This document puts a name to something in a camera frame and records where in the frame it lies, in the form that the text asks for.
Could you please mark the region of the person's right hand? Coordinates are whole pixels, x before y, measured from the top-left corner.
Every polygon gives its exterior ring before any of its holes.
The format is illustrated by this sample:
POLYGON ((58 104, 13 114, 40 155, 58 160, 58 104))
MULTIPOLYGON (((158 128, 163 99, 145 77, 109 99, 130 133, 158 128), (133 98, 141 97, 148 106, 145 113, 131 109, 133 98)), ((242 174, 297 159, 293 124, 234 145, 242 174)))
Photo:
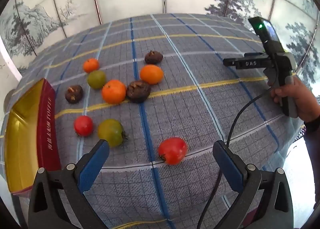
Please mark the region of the person's right hand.
POLYGON ((293 80, 293 84, 273 88, 271 97, 276 104, 284 97, 293 98, 297 106, 298 117, 304 122, 312 122, 319 117, 317 99, 298 77, 293 76, 293 80))

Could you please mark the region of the purple right sleeve forearm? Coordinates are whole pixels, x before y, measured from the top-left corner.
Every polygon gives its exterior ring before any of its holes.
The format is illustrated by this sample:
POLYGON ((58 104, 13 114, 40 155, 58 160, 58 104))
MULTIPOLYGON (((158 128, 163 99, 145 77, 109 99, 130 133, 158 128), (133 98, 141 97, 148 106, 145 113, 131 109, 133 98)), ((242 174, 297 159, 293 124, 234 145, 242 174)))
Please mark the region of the purple right sleeve forearm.
POLYGON ((320 163, 319 163, 319 117, 311 122, 306 122, 306 131, 304 140, 310 161, 313 169, 314 183, 315 183, 315 207, 319 205, 319 178, 320 178, 320 163))

